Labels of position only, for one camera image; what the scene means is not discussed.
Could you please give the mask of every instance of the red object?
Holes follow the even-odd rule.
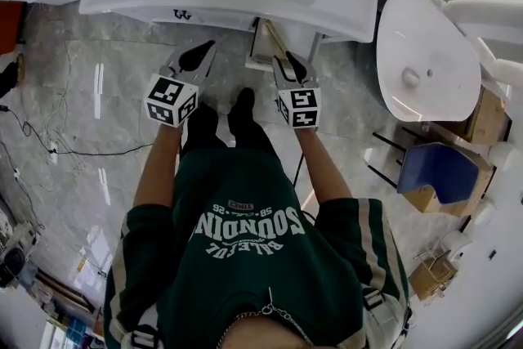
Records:
[[[16,35],[22,17],[22,2],[0,2],[0,55],[12,52],[16,47]]]

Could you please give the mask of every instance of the marble floor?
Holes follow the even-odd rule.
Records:
[[[257,92],[255,119],[266,130],[284,170],[295,177],[301,151],[293,131],[275,108],[272,74],[244,68],[249,33],[195,25],[148,25],[115,15],[82,16],[78,4],[36,5],[25,21],[26,81],[0,104],[28,120],[42,140],[88,153],[113,153],[154,139],[157,124],[144,115],[143,91],[173,50],[194,40],[215,39],[218,53],[206,87],[221,116],[218,135],[229,145],[225,115],[239,87]],[[319,135],[358,197],[381,199],[407,272],[413,257],[437,243],[461,220],[445,214],[421,214],[366,167],[366,160],[398,176],[397,157],[371,136],[392,136],[396,121],[365,88],[350,43],[325,44],[315,63],[322,88]],[[100,118],[95,118],[94,78],[104,69]],[[59,156],[49,160],[35,135],[26,137],[12,114],[0,114],[0,138],[20,170],[16,184],[6,152],[0,148],[0,192],[19,220],[46,229],[34,261],[59,280],[101,304],[105,280],[124,214],[131,208],[148,148],[124,156]],[[316,213],[318,203],[303,164],[297,179],[303,209]]]

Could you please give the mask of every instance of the wall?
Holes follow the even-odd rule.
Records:
[[[523,63],[523,45],[502,43],[492,39],[484,39],[484,41],[496,57]]]
[[[510,141],[523,149],[523,110],[520,116]],[[413,304],[417,326],[405,349],[468,349],[523,304],[523,158],[518,163],[494,177],[488,196],[498,206],[496,217],[474,234],[445,297],[429,306]]]
[[[0,336],[13,349],[40,347],[47,314],[21,287],[0,293]]]

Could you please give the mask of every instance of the necklace chain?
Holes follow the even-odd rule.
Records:
[[[226,329],[225,332],[223,332],[220,341],[217,344],[217,349],[221,349],[221,345],[223,343],[223,339],[225,338],[227,332],[229,332],[230,328],[235,325],[235,323],[239,320],[246,319],[248,317],[258,317],[259,315],[270,315],[273,312],[278,313],[281,317],[283,317],[285,320],[287,320],[290,324],[292,324],[298,332],[300,332],[303,339],[306,341],[307,345],[313,346],[311,340],[307,337],[303,329],[294,321],[292,316],[286,312],[285,310],[280,310],[279,308],[276,308],[272,302],[270,304],[267,304],[264,306],[260,311],[247,311],[242,314],[238,314],[233,320],[230,326]]]

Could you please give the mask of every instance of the blue seat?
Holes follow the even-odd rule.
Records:
[[[454,204],[471,197],[478,167],[459,150],[441,143],[416,145],[405,152],[399,194],[432,186],[442,204]]]

